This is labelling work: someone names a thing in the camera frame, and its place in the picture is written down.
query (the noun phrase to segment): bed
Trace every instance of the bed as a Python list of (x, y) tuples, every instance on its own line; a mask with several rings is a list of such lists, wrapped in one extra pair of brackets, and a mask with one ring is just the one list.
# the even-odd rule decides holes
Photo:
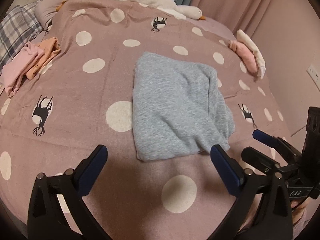
[[(152, 32), (156, 17), (166, 24)], [(54, 36), (61, 53), (14, 97), (0, 96), (0, 197), (24, 223), (36, 175), (75, 168), (98, 144), (108, 148), (109, 158), (84, 201), (113, 239), (207, 239), (222, 221), (235, 198), (207, 154), (147, 163), (136, 158), (133, 70), (145, 51), (215, 68), (236, 125), (228, 155), (246, 167), (240, 153), (252, 146), (285, 164), (252, 139), (252, 119), (241, 110), (252, 113), (258, 129), (290, 138), (268, 74), (255, 81), (225, 37), (155, 8), (115, 0), (68, 1), (45, 39)], [(46, 109), (46, 116), (33, 115), (37, 107)]]

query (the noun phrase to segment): black animal print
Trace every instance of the black animal print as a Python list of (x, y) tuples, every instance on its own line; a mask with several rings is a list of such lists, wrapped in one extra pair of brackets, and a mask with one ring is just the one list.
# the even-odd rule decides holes
[(166, 25), (167, 24), (167, 19), (164, 19), (164, 18), (162, 18), (162, 21), (159, 21), (159, 17), (157, 17), (157, 18), (154, 18), (153, 19), (153, 28), (152, 28), (152, 32), (159, 32), (160, 30), (158, 29), (158, 25), (159, 24), (164, 24), (164, 25)]
[(254, 128), (257, 128), (256, 124), (254, 123), (254, 120), (253, 120), (253, 117), (252, 117), (252, 114), (250, 112), (247, 112), (245, 109), (244, 109), (244, 106), (242, 104), (242, 108), (241, 106), (238, 104), (238, 106), (240, 107), (240, 110), (242, 111), (242, 113), (244, 114), (244, 118), (247, 119), (247, 118), (250, 118), (253, 122), (253, 127)]
[(34, 130), (33, 130), (33, 134), (36, 134), (37, 136), (41, 136), (44, 134), (44, 127), (43, 126), (44, 126), (45, 121), (48, 118), (49, 111), (51, 110), (52, 98), (53, 98), (52, 97), (50, 99), (50, 101), (46, 107), (41, 107), (41, 103), (43, 102), (43, 100), (45, 100), (47, 98), (47, 97), (42, 98), (42, 100), (40, 102), (41, 97), (42, 97), (42, 95), (40, 96), (38, 103), (37, 103), (37, 106), (36, 106), (36, 109), (33, 111), (33, 114), (32, 114), (32, 116), (37, 115), (41, 118), (41, 120), (39, 122), (39, 126), (34, 128)]

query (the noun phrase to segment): screw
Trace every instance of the screw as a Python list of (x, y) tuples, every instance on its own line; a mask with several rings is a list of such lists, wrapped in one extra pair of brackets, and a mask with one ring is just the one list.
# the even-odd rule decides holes
[(42, 172), (40, 172), (38, 175), (37, 175), (37, 179), (42, 179), (44, 177), (44, 174)]
[(73, 169), (67, 169), (64, 173), (68, 176), (70, 176), (71, 174), (73, 174)]
[(280, 172), (276, 172), (275, 173), (275, 176), (278, 178), (278, 179), (281, 179), (282, 178), (282, 174)]
[(251, 169), (244, 169), (244, 173), (251, 176), (253, 174), (253, 171)]

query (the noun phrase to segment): plaid pillow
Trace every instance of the plaid pillow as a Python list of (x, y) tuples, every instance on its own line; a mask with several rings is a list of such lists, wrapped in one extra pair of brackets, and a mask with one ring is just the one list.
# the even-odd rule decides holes
[(34, 15), (39, 1), (14, 7), (0, 23), (0, 72), (43, 27)]

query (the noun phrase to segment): wall socket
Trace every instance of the wall socket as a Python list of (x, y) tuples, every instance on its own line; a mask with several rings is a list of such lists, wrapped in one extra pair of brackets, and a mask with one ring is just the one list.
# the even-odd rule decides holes
[(310, 77), (312, 78), (312, 80), (315, 82), (318, 89), (320, 90), (320, 78), (319, 78), (318, 72), (316, 71), (316, 68), (311, 64), (308, 67), (307, 72), (310, 75)]

